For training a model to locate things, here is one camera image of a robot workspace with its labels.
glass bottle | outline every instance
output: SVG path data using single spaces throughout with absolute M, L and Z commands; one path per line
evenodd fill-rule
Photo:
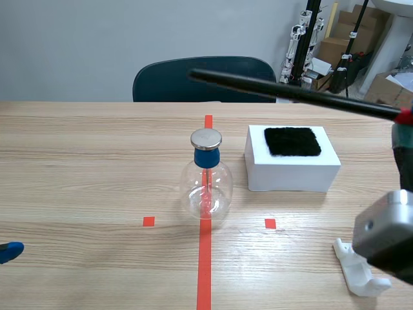
M 181 175 L 181 202 L 194 217 L 204 220 L 221 218 L 232 200 L 232 175 L 220 161 L 221 134 L 215 129 L 198 129 L 191 135 L 194 160 Z

black sponge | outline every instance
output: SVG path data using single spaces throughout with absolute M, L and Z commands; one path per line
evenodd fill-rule
M 273 156 L 319 156 L 321 147 L 310 128 L 267 128 L 265 141 Z

dark green chair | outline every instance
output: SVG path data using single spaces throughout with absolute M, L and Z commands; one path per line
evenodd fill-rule
M 187 73 L 191 68 L 202 68 L 240 74 L 276 82 L 268 63 L 252 57 L 214 56 L 162 61 L 146 66 L 135 77 L 135 102 L 276 102 L 206 83 L 191 81 Z

white wall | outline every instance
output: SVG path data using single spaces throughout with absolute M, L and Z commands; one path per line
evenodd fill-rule
M 328 21 L 334 0 L 323 0 Z M 362 0 L 341 0 L 351 10 Z M 253 56 L 281 72 L 307 0 L 0 0 L 0 100 L 131 101 L 145 65 Z

metal lid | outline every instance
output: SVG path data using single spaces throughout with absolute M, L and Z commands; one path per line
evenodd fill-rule
M 215 129 L 202 128 L 191 135 L 191 144 L 198 150 L 214 150 L 221 142 L 222 136 Z

